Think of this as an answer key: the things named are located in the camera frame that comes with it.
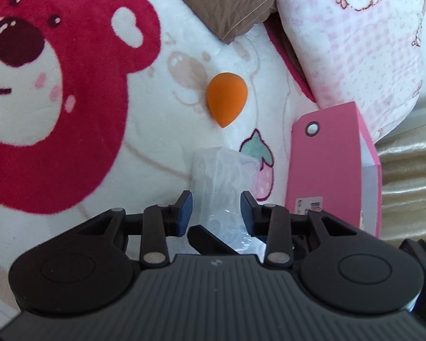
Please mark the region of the orange makeup sponge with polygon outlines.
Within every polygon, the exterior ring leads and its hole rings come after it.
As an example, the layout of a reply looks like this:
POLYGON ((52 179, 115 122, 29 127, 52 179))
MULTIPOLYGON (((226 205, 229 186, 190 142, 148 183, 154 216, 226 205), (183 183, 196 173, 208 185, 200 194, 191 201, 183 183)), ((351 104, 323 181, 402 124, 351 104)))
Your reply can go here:
POLYGON ((212 118, 225 128, 240 115, 248 99, 248 87, 243 78, 230 73, 217 74, 208 84, 206 100, 212 118))

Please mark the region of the clear plastic bag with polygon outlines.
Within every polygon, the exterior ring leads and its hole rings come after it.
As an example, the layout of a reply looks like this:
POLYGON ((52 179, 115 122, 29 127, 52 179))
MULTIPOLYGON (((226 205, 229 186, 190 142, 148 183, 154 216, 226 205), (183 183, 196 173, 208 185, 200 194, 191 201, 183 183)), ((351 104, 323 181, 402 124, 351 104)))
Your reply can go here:
POLYGON ((257 159, 223 147, 195 154, 191 192, 191 224, 200 224, 240 254, 262 258, 265 243, 251 237, 241 217, 240 198, 257 187, 257 159))

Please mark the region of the pink checked pillow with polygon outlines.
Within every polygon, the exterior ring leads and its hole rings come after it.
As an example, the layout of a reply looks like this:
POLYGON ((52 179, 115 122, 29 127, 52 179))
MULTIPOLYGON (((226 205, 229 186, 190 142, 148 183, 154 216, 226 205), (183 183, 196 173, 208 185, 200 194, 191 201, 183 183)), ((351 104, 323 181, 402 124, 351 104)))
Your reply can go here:
POLYGON ((276 0, 320 108, 355 102, 374 141, 413 110, 423 84, 424 0, 276 0))

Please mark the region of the gold curtain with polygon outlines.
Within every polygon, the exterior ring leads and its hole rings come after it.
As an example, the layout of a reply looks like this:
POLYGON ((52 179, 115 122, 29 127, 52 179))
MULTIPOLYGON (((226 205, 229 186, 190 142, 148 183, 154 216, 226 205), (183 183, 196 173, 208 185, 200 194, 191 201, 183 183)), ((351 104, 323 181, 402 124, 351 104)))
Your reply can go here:
POLYGON ((426 241, 426 10, 423 21, 423 87, 410 115, 378 142, 383 167, 381 237, 399 245, 426 241))

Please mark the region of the pink cardboard box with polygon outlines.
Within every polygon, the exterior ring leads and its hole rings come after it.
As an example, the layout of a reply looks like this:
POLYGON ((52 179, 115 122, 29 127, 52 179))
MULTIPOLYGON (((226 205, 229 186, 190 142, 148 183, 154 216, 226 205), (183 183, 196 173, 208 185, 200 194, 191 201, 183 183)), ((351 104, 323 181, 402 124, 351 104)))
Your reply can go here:
POLYGON ((373 236, 382 221, 382 167, 355 102, 303 115, 292 126, 285 207, 324 210, 373 236))

